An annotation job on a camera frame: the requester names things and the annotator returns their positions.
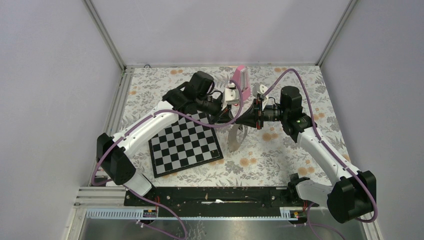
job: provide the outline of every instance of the white panel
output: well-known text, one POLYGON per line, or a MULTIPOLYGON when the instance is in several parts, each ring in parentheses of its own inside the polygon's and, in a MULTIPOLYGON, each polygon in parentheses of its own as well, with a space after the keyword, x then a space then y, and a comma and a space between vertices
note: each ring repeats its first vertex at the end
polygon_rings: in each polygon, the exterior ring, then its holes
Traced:
POLYGON ((349 0, 94 0, 127 65, 315 63, 349 0))
POLYGON ((82 1, 0 3, 0 239, 58 240, 120 70, 82 1))
POLYGON ((359 1, 322 66, 352 163, 377 179, 385 240, 423 239, 424 1, 359 1))

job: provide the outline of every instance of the metal floor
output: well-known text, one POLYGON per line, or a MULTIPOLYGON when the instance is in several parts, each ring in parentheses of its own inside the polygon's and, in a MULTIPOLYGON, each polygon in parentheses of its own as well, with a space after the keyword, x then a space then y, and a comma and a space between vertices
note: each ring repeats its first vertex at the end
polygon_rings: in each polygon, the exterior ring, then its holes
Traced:
MULTIPOLYGON (((327 210, 312 209, 312 223, 326 224, 338 229, 347 240, 366 240, 362 223, 352 220, 339 224, 327 210)), ((309 226, 290 226, 288 221, 270 220, 188 220, 184 221, 188 240, 316 240, 309 226)), ((157 220, 152 226, 183 237, 181 225, 176 220, 157 220)), ((342 239, 337 233, 322 227, 314 230, 323 240, 342 239)), ((141 228, 134 220, 91 219, 84 223, 80 240, 170 240, 171 238, 148 228, 141 228)))

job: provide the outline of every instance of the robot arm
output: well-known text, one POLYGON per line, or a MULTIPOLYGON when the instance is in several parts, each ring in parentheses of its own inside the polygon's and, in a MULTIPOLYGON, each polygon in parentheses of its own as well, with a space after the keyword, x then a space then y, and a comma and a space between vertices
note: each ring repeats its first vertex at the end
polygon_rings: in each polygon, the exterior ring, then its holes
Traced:
MULTIPOLYGON (((225 91, 217 99, 214 99, 209 94, 210 89, 213 89, 214 86, 213 81, 214 79, 210 75, 197 72, 190 82, 185 82, 167 92, 155 108, 124 131, 115 133, 111 137, 105 133, 98 137, 98 159, 112 144, 123 138, 101 164, 115 184, 125 185, 141 196, 152 188, 152 184, 143 175, 136 172, 130 158, 142 144, 165 127, 178 121, 179 116, 176 113, 163 112, 144 121, 146 117, 153 116, 159 110, 174 110, 184 114, 202 111, 211 115, 216 123, 227 123, 233 118, 230 111, 231 105, 240 101, 237 89, 229 84, 225 91)), ((250 108, 237 118, 235 123, 260 130, 264 126, 264 122, 281 122, 284 132, 315 159, 331 182, 331 186, 327 186, 316 183, 307 177, 299 178, 296 174, 288 183, 289 198, 292 201, 307 200, 326 207, 340 223, 371 212, 373 206, 370 199, 346 168, 357 173, 359 179, 376 199, 374 175, 370 171, 361 172, 348 161, 344 162, 346 167, 343 167, 320 143, 326 140, 319 128, 317 128, 317 132, 320 137, 316 136, 311 118, 303 113, 302 96, 298 88, 283 87, 280 104, 274 105, 267 105, 268 96, 263 96, 267 89, 263 85, 256 85, 253 88, 252 93, 256 99, 253 100, 250 108)), ((339 159, 344 160, 334 147, 330 146, 330 149, 339 159)))
POLYGON ((168 91, 157 106, 149 113, 121 132, 112 136, 103 133, 97 138, 97 161, 117 185, 125 185, 140 196, 144 196, 153 186, 147 178, 136 172, 130 161, 142 144, 162 129, 178 121, 176 111, 183 114, 195 114, 197 111, 212 116, 216 123, 227 123, 231 115, 231 105, 240 102, 234 83, 229 83, 225 91, 217 98, 211 96, 214 79, 207 73, 196 72, 190 82, 168 91))

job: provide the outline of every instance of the floral table surface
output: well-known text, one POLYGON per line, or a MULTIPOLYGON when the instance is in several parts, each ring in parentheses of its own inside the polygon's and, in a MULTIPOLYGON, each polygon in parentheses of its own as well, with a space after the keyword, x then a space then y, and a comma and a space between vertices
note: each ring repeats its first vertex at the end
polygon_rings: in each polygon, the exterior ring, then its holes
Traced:
MULTIPOLYGON (((261 83, 270 86, 289 66, 255 66, 248 68, 250 85, 261 83)), ((316 123, 331 144, 349 160, 348 152, 318 66, 294 66, 308 91, 316 123)), ((235 71, 235 67, 169 67, 136 68, 128 92, 120 129, 130 126, 150 111, 170 89, 189 81, 197 71, 215 78, 215 88, 223 90, 235 71)), ((308 105, 299 80, 288 73, 269 94, 277 101, 283 86, 300 89, 304 112, 308 105)), ((253 97, 244 102, 243 112, 251 105, 253 97)), ((235 152, 228 149, 228 131, 231 126, 216 128, 216 135, 224 159, 154 178, 148 143, 145 143, 131 159, 138 171, 156 187, 238 187, 238 186, 286 186, 289 175, 298 173, 315 182, 329 185, 326 174, 313 158, 286 136, 279 122, 266 122, 262 130, 248 128, 248 134, 235 152)))

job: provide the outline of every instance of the pink eraser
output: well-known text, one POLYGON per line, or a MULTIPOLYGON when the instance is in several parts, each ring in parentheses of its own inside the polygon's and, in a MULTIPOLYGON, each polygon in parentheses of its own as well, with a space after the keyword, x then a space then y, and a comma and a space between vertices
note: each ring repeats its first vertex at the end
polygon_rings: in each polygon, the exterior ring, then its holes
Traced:
POLYGON ((246 101, 251 95, 251 85, 249 83, 248 68, 240 65, 235 69, 232 80, 236 81, 241 88, 242 101, 246 101))

